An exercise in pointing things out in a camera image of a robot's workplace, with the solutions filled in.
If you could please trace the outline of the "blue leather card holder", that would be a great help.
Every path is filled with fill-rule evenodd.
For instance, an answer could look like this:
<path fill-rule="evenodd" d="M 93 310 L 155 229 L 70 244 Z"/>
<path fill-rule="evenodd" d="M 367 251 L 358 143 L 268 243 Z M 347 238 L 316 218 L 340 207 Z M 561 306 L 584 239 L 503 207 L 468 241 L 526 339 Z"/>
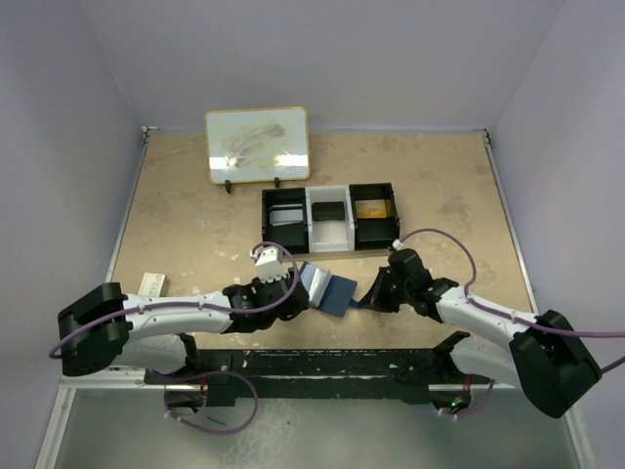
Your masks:
<path fill-rule="evenodd" d="M 309 294 L 311 308 L 336 318 L 342 318 L 348 309 L 359 308 L 354 299 L 356 281 L 331 274 L 309 262 L 299 268 L 299 275 Z"/>

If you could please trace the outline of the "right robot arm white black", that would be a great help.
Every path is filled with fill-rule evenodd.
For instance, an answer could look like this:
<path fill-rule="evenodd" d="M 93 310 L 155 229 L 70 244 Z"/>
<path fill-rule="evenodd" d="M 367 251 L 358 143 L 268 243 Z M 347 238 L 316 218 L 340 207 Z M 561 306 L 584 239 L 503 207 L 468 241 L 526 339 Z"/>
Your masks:
<path fill-rule="evenodd" d="M 603 377 L 569 321 L 550 310 L 518 313 L 471 296 L 449 278 L 434 278 L 416 251 L 393 252 L 358 303 L 361 309 L 418 315 L 461 328 L 434 360 L 436 375 L 456 382 L 478 375 L 511 385 L 542 413 L 562 417 Z"/>

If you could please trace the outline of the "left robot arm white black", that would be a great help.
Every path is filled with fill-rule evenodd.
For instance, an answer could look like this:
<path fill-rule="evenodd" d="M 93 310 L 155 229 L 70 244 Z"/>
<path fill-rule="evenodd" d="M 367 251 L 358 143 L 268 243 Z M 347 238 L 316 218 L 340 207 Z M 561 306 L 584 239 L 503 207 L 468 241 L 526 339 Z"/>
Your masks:
<path fill-rule="evenodd" d="M 107 282 L 59 313 L 60 341 L 49 356 L 70 377 L 131 366 L 189 383 L 201 369 L 192 333 L 265 330 L 308 306 L 309 293 L 293 275 L 270 283 L 255 278 L 192 297 L 124 294 L 119 283 Z"/>

